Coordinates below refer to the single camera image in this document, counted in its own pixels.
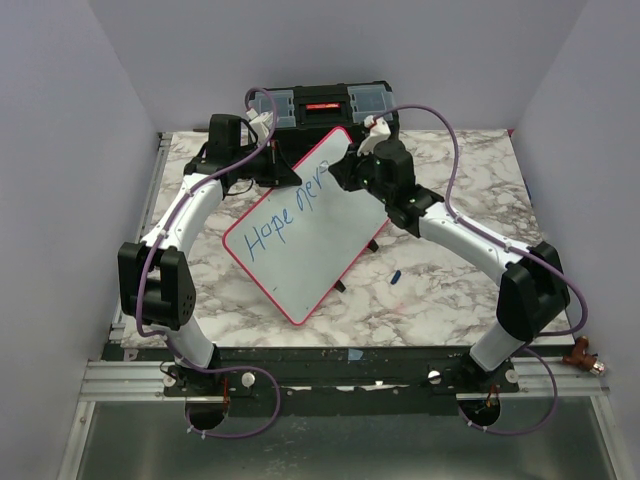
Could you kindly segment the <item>pink-framed whiteboard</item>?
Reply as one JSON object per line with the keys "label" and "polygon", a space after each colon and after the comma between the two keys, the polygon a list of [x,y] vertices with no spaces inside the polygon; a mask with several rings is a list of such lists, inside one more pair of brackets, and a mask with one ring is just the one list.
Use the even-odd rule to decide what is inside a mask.
{"label": "pink-framed whiteboard", "polygon": [[236,263],[293,325],[303,324],[388,219],[364,191],[346,192],[329,167],[351,139],[332,129],[294,167],[298,186],[267,191],[223,235]]}

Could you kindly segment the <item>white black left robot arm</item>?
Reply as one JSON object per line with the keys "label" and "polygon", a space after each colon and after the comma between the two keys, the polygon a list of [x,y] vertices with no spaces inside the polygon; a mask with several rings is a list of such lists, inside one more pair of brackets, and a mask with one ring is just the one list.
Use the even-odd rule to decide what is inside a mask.
{"label": "white black left robot arm", "polygon": [[134,318],[141,336],[165,342],[189,368],[187,382],[201,395],[220,387],[222,372],[214,364],[214,343],[194,317],[196,290],[188,256],[206,219],[237,181],[273,188],[300,185],[300,177],[278,152],[275,126],[271,112],[212,115],[208,139],[185,165],[168,210],[139,242],[126,242],[118,251],[123,313]]}

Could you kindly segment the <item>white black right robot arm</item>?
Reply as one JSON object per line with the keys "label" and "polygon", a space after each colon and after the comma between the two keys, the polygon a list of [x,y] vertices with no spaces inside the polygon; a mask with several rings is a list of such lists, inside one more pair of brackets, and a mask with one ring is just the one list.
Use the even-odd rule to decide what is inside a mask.
{"label": "white black right robot arm", "polygon": [[417,183],[413,158],[401,141],[383,141],[367,155],[359,155],[352,144],[328,171],[343,190],[364,190],[381,201],[396,227],[451,251],[499,287],[496,323],[470,348],[459,370],[467,389],[480,392],[493,384],[496,369],[569,305],[553,246],[498,240],[476,222],[464,226],[441,195]]}

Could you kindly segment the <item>blue marker cap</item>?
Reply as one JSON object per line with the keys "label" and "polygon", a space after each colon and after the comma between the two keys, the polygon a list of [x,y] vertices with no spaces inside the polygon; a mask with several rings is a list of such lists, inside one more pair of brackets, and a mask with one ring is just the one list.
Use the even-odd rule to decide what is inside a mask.
{"label": "blue marker cap", "polygon": [[390,280],[390,284],[391,284],[391,285],[395,285],[395,284],[399,281],[400,277],[401,277],[401,271],[400,271],[400,270],[397,270],[397,271],[394,273],[394,275],[392,276],[392,278],[391,278],[391,280]]}

